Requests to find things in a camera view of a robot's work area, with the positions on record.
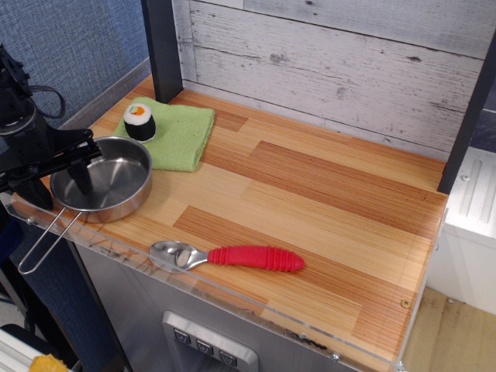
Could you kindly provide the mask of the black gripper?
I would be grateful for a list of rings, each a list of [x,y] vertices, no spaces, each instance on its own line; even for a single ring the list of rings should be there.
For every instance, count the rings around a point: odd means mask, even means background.
[[[42,177],[66,170],[83,195],[91,192],[88,165],[102,155],[90,129],[55,129],[39,114],[14,129],[1,129],[8,149],[1,154],[1,190],[13,189],[30,204],[51,210]]]

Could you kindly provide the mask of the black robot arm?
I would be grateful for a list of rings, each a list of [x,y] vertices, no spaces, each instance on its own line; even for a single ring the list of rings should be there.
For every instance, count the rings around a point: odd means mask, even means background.
[[[62,130],[51,127],[50,116],[32,100],[23,64],[1,48],[1,138],[7,150],[1,154],[1,191],[13,191],[44,209],[53,207],[52,197],[41,179],[67,171],[85,195],[93,190],[88,166],[102,155],[90,129]]]

